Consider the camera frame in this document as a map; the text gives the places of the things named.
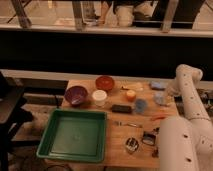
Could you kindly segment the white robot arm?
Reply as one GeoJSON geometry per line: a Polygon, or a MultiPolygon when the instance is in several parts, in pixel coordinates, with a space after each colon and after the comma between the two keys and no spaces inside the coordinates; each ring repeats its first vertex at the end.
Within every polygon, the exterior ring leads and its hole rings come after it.
{"type": "Polygon", "coordinates": [[[181,95],[185,116],[160,122],[159,171],[200,171],[198,155],[213,153],[213,123],[195,88],[202,76],[199,68],[180,64],[168,85],[168,95],[181,95]]]}

